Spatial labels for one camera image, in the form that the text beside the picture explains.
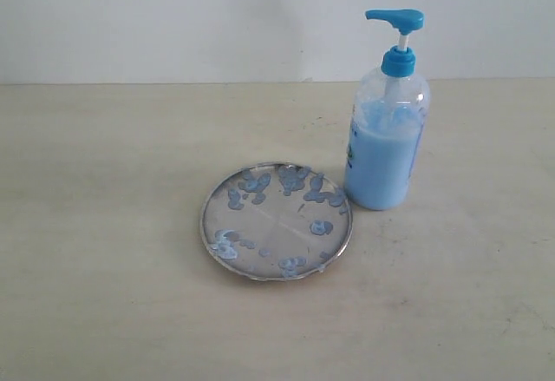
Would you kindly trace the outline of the round metal plate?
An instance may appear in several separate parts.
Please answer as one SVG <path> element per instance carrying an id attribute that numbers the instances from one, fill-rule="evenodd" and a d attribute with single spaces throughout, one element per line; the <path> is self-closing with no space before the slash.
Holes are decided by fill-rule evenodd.
<path id="1" fill-rule="evenodd" d="M 199 230 L 225 269 L 256 281 L 323 272 L 349 244 L 343 188 L 306 165 L 263 162 L 225 177 L 206 197 Z"/>

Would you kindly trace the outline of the blue pump soap bottle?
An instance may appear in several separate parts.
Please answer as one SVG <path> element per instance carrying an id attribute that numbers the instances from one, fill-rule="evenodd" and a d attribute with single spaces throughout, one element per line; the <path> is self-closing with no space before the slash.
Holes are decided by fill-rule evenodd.
<path id="1" fill-rule="evenodd" d="M 358 206 L 374 211 L 402 204 L 427 120 L 430 88 L 415 73 L 409 35 L 424 26 L 419 10 L 368 10 L 368 20 L 399 33 L 379 67 L 365 75 L 355 94 L 349 127 L 344 188 Z"/>

